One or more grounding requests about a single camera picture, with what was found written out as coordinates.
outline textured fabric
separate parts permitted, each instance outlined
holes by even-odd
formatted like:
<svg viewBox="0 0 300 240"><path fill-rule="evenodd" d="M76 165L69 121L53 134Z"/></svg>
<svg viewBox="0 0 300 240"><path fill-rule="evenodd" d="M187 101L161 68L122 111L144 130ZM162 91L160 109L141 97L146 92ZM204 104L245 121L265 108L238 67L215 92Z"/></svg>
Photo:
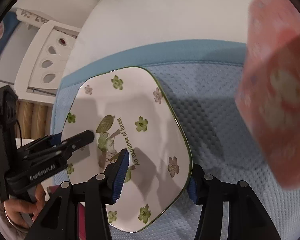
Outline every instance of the textured fabric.
<svg viewBox="0 0 300 240"><path fill-rule="evenodd" d="M158 79L185 131L195 163L222 181L244 179L264 204L282 239L291 239L300 222L300 190L283 191L276 183L256 144L245 127L233 95L242 68L227 64L172 64L149 66ZM65 103L80 84L60 91ZM69 111L63 104L57 114ZM56 119L56 132L65 118ZM228 206L221 239L226 239ZM135 234L111 228L113 239L193 239L201 206L187 193L148 228Z"/></svg>

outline finger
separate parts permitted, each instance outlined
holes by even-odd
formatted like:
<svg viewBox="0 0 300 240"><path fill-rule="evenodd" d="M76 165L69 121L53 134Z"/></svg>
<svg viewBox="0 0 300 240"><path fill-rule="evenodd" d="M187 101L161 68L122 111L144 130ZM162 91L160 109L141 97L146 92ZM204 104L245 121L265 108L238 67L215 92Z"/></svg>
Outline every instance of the finger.
<svg viewBox="0 0 300 240"><path fill-rule="evenodd" d="M38 184L35 189L35 198L37 201L40 201L40 202L46 201L46 192L44 191L41 184Z"/></svg>
<svg viewBox="0 0 300 240"><path fill-rule="evenodd" d="M23 217L19 212L12 211L9 209L9 205L4 205L5 211L9 219L18 226L23 228L29 228L29 225L24 221Z"/></svg>
<svg viewBox="0 0 300 240"><path fill-rule="evenodd" d="M6 210L12 212L22 212L25 214L32 214L37 211L37 206L30 202L27 202L22 199L10 198L4 202Z"/></svg>
<svg viewBox="0 0 300 240"><path fill-rule="evenodd" d="M32 221L34 222L37 219L38 215L32 217Z"/></svg>
<svg viewBox="0 0 300 240"><path fill-rule="evenodd" d="M34 215L37 215L40 213L40 211L43 209L44 205L46 204L46 193L41 184L37 185L35 191L35 198L37 199L36 202L37 212L34 213Z"/></svg>

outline white ceramic plate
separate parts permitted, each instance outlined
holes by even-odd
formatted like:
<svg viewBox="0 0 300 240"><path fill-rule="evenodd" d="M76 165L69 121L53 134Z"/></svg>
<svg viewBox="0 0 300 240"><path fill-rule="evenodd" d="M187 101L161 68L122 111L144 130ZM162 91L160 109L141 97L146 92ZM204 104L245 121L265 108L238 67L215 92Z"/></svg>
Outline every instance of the white ceramic plate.
<svg viewBox="0 0 300 240"><path fill-rule="evenodd" d="M79 89L62 132L67 139L93 130L95 140L68 160L72 184L87 181L127 148L130 168L120 198L107 205L108 220L137 232L180 196L192 170L186 137L154 77L127 67L87 80Z"/></svg>

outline light blue mat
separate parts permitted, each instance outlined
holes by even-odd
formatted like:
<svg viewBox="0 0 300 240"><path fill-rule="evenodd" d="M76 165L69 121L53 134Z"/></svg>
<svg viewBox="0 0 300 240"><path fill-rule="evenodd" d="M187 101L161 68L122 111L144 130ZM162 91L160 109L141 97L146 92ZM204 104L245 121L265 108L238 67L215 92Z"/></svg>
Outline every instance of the light blue mat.
<svg viewBox="0 0 300 240"><path fill-rule="evenodd" d="M160 82L189 141L193 160L222 181L246 180L265 206L282 239L300 236L300 190L283 191L245 127L234 103L245 44L190 40L147 45L103 58L65 77L53 107L51 133L62 131L81 84L90 77L124 66L148 69ZM55 183L67 179L66 172ZM187 192L141 232L111 227L114 240L194 239L201 206ZM226 239L228 206L224 206L221 239Z"/></svg>

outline green leaf print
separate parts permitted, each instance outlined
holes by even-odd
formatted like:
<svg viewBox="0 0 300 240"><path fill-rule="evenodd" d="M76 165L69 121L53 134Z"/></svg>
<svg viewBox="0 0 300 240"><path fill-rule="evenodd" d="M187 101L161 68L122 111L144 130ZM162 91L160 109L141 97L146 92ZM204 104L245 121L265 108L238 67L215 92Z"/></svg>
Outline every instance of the green leaf print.
<svg viewBox="0 0 300 240"><path fill-rule="evenodd" d="M119 88L119 90L123 89L123 87L122 87L123 81L122 81L122 79L119 79L117 75L114 76L114 78L111 80L111 82L115 89L118 89L118 88Z"/></svg>
<svg viewBox="0 0 300 240"><path fill-rule="evenodd" d="M128 168L124 183L128 182L131 179L131 170Z"/></svg>
<svg viewBox="0 0 300 240"><path fill-rule="evenodd" d="M140 215L138 216L138 219L140 221L143 220L143 223L148 223L148 218L150 218L151 212L149 210L149 205L147 204L144 208L140 208Z"/></svg>
<svg viewBox="0 0 300 240"><path fill-rule="evenodd" d="M69 114L67 115L67 120L68 120L69 123L75 122L75 115L69 113Z"/></svg>
<svg viewBox="0 0 300 240"><path fill-rule="evenodd" d="M74 172L74 167L73 167L73 164L70 163L70 164L68 164L68 167L67 167L67 173L71 174L72 172Z"/></svg>
<svg viewBox="0 0 300 240"><path fill-rule="evenodd" d="M102 132L108 131L111 128L112 124L113 124L113 119L114 118L115 118L115 116L112 116L110 114L105 116L101 120L101 122L100 122L100 124L99 124L99 126L96 130L96 133L102 133Z"/></svg>
<svg viewBox="0 0 300 240"><path fill-rule="evenodd" d="M107 132L100 133L99 139L98 139L98 148L105 153L107 151L106 148L106 141L109 134Z"/></svg>
<svg viewBox="0 0 300 240"><path fill-rule="evenodd" d="M136 121L134 124L136 125L138 132L141 132L141 131L145 132L147 130L148 120L143 119L143 117L140 116L139 121Z"/></svg>
<svg viewBox="0 0 300 240"><path fill-rule="evenodd" d="M106 149L109 153L114 153L114 138L107 138L106 139Z"/></svg>
<svg viewBox="0 0 300 240"><path fill-rule="evenodd" d="M108 212L108 222L111 224L113 221L117 220L117 212L116 211L109 211Z"/></svg>
<svg viewBox="0 0 300 240"><path fill-rule="evenodd" d="M117 158L119 157L120 152L116 153L113 157L111 157L109 160L107 160L107 162L112 162L112 161L116 161Z"/></svg>

